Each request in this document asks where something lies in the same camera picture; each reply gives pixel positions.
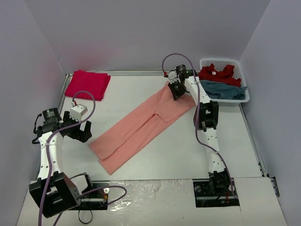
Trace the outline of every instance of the teal cloth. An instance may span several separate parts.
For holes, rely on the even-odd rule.
[[[244,100],[247,87],[230,86],[222,82],[201,80],[202,87],[212,99]]]

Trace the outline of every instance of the salmon pink fabric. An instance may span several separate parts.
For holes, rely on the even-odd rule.
[[[90,144],[109,174],[195,106],[183,95],[174,101],[168,83]]]

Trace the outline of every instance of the folded cloth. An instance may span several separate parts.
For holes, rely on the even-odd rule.
[[[90,144],[109,174],[195,106],[188,95],[174,101],[167,84]]]
[[[223,82],[227,85],[240,87],[241,79],[233,78],[233,70],[233,65],[227,65],[222,72],[218,72],[214,69],[214,64],[211,64],[209,67],[203,67],[198,73],[198,77],[200,80]]]
[[[201,80],[202,87],[212,99],[244,100],[247,87],[229,86],[222,82]]]
[[[75,93],[81,90],[90,92],[95,100],[102,100],[104,92],[108,87],[111,77],[104,73],[92,73],[85,71],[76,71],[72,80],[65,91],[65,96],[73,97]],[[80,93],[76,98],[91,100],[87,93]]]

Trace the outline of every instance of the red garment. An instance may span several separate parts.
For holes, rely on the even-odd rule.
[[[102,100],[104,92],[108,87],[111,76],[104,73],[92,73],[85,71],[76,71],[72,80],[65,91],[65,96],[73,97],[78,91],[85,90],[90,92],[95,100]],[[76,98],[91,100],[87,93],[80,93]]]
[[[198,73],[198,77],[200,80],[223,82],[227,85],[240,87],[241,79],[233,78],[233,70],[233,65],[227,65],[222,72],[218,72],[214,69],[214,64],[211,64],[209,67],[203,67]]]

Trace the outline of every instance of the table surface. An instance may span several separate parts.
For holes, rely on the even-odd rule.
[[[90,226],[287,226],[269,178],[235,178],[240,206],[196,208],[192,180],[111,181],[122,185],[127,195],[93,211]],[[110,189],[109,200],[122,195]],[[37,225],[39,208],[29,192],[17,226]],[[80,217],[89,221],[89,211]],[[43,226],[52,226],[56,217],[44,218]],[[82,226],[77,211],[63,213],[57,226]]]
[[[206,151],[195,139],[195,107],[158,135],[112,175],[98,162],[88,144],[159,91],[163,76],[112,76],[104,99],[96,102],[92,138],[86,143],[64,139],[63,170],[68,176],[86,172],[93,180],[152,180],[208,178]],[[77,100],[92,110],[93,102]],[[71,107],[66,97],[63,112]],[[217,127],[221,155],[234,178],[261,177],[245,121],[238,105],[220,106]]]

